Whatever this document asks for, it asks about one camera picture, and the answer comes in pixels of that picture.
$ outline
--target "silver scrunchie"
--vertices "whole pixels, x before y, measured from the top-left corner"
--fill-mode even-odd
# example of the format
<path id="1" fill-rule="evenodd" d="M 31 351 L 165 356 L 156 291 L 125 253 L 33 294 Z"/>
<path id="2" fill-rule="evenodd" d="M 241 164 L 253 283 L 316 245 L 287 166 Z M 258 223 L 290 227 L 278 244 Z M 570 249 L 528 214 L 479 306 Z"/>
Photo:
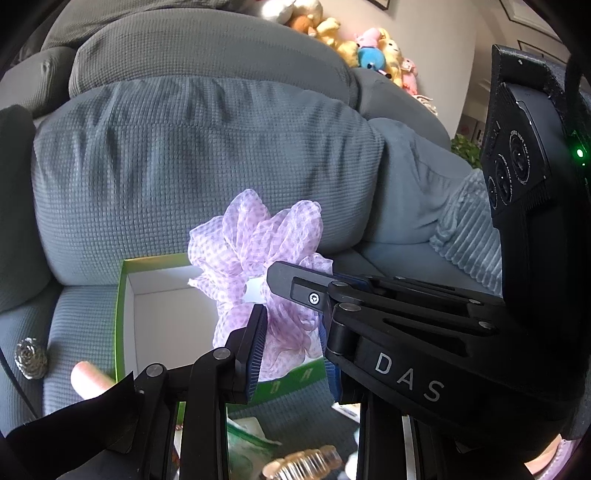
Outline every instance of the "silver scrunchie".
<path id="1" fill-rule="evenodd" d="M 47 355 L 36 338 L 27 337 L 17 343 L 14 362 L 28 380 L 39 380 L 47 373 Z"/>

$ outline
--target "gray couch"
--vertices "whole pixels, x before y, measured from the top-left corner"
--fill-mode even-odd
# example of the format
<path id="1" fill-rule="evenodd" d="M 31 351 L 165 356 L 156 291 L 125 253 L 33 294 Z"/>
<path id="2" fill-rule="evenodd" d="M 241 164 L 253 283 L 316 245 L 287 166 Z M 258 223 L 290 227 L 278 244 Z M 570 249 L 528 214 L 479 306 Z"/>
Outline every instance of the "gray couch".
<path id="1" fill-rule="evenodd" d="M 0 346 L 48 346 L 43 380 L 9 358 L 40 414 L 80 400 L 78 361 L 112 372 L 121 261 L 185 251 L 246 187 L 271 210 L 318 200 L 335 270 L 483 290 L 426 243 L 470 172 L 435 116 L 312 38 L 170 3 L 118 2 L 91 31 L 72 0 L 0 82 L 0 108 L 26 108 L 0 111 Z M 4 375 L 0 397 L 4 434 L 31 420 Z"/>

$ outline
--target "purple scrunchie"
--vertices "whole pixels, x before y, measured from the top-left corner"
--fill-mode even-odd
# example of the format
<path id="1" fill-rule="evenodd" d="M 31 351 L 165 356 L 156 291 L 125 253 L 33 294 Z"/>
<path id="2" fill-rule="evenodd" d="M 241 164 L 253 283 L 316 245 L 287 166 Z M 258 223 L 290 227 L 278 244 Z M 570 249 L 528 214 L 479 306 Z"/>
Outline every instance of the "purple scrunchie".
<path id="1" fill-rule="evenodd" d="M 230 332 L 246 326 L 253 303 L 242 300 L 250 278 L 267 276 L 283 260 L 332 273 L 332 260 L 316 253 L 322 236 L 320 205 L 302 200 L 271 217 L 254 190 L 238 195 L 223 216 L 191 230 L 189 260 L 203 270 L 189 284 L 217 301 L 213 347 L 224 346 Z M 314 310 L 271 293 L 262 282 L 268 312 L 260 381 L 283 377 L 306 357 L 322 356 L 319 316 Z"/>

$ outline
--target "black picture frame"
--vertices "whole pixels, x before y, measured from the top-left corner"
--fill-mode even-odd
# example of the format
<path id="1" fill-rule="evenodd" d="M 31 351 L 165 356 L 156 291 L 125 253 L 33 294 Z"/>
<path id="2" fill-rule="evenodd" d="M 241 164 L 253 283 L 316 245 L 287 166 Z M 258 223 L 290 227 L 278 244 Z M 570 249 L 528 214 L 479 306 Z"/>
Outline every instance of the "black picture frame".
<path id="1" fill-rule="evenodd" d="M 390 6 L 390 0 L 368 0 L 368 2 L 374 4 L 376 7 L 387 10 Z"/>

